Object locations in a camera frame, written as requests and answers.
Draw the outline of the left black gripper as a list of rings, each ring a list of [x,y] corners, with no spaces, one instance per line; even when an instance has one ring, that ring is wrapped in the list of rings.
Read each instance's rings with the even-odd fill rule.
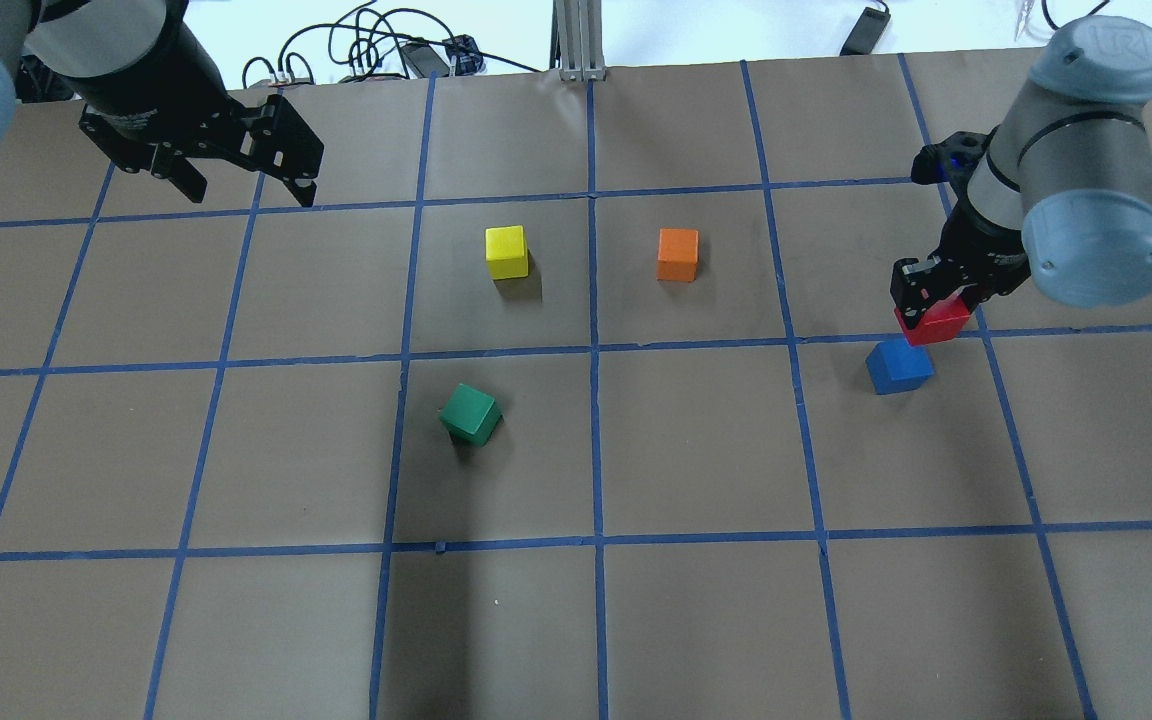
[[[82,131],[123,170],[151,170],[204,200],[207,181],[188,158],[221,159],[280,179],[300,209],[314,206],[325,146],[287,97],[250,106],[206,74],[132,71],[79,79],[78,94]]]

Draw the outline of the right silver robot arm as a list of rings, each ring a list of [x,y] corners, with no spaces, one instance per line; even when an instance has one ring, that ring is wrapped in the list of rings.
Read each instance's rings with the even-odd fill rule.
[[[975,306],[1028,281],[1068,306],[1152,293],[1152,26],[1087,15],[1053,32],[1005,120],[954,132],[911,162],[956,200],[927,258],[893,264],[914,344],[952,340]]]

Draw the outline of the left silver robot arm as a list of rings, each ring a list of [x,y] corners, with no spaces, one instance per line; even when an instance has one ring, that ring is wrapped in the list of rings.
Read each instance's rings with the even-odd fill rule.
[[[17,108],[20,59],[35,56],[84,101],[79,128],[128,174],[204,200],[197,159],[282,182],[314,204],[323,141],[291,101],[247,106],[185,24],[184,1],[0,1],[0,143]]]

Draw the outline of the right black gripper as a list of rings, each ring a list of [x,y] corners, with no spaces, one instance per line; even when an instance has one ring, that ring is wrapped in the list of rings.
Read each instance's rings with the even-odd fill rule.
[[[927,259],[893,263],[890,300],[905,327],[918,327],[932,306],[956,296],[969,313],[996,295],[1010,295],[1030,276],[1020,232],[993,223],[958,199]]]

